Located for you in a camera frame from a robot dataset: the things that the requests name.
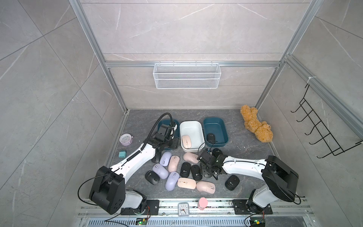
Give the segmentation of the purple mouse bottom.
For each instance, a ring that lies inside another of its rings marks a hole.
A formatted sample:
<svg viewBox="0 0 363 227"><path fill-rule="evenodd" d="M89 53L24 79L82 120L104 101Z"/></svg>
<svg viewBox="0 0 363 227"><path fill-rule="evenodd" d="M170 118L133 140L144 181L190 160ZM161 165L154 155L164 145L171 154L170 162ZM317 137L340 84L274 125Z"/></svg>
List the purple mouse bottom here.
<svg viewBox="0 0 363 227"><path fill-rule="evenodd" d="M175 189L175 186L180 178L180 175L177 172L171 172L167 178L165 183L165 188L167 191L172 191Z"/></svg>

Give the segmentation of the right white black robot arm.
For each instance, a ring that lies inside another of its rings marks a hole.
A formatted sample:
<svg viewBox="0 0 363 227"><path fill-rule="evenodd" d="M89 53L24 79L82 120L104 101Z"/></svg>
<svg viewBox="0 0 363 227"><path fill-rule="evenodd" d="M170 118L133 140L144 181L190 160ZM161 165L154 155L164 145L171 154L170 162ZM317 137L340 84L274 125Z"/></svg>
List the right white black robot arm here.
<svg viewBox="0 0 363 227"><path fill-rule="evenodd" d="M251 176L265 184L254 189L246 202L249 212L261 214L277 200L295 202L299 175L276 156L267 159L238 159L224 154L215 157L203 151L197 158L215 179L221 174Z"/></svg>

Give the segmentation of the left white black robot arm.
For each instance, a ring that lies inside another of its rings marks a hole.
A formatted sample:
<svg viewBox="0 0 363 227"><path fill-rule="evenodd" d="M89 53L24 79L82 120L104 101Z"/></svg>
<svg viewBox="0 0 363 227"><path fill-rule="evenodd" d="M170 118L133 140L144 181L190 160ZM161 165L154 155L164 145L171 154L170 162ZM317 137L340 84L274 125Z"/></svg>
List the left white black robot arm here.
<svg viewBox="0 0 363 227"><path fill-rule="evenodd" d="M110 215L120 209L133 209L136 213L143 213L147 206L146 196L135 190L126 190L126 183L145 163L149 160L158 163L162 151L177 144L174 139L176 129L177 124L173 121L161 125L157 132L145 139L126 159L112 167L99 168L89 199Z"/></svg>

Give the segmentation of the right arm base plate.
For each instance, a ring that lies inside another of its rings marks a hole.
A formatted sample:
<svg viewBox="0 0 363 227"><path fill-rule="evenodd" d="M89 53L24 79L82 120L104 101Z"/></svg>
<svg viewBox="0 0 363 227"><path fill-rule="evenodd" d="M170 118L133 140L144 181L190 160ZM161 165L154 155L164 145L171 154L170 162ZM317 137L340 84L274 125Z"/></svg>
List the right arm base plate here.
<svg viewBox="0 0 363 227"><path fill-rule="evenodd" d="M260 208L257 205L249 206L247 199L233 199L231 205L236 215L273 214L270 204L268 204L265 208Z"/></svg>

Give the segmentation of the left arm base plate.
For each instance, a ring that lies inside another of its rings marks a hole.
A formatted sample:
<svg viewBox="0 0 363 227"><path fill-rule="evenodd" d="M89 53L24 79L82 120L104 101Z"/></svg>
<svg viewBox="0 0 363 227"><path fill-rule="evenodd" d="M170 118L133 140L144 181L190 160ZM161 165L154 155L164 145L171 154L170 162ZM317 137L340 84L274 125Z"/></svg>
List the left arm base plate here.
<svg viewBox="0 0 363 227"><path fill-rule="evenodd" d="M143 200L139 207L121 208L121 215L157 215L159 212L160 200Z"/></svg>

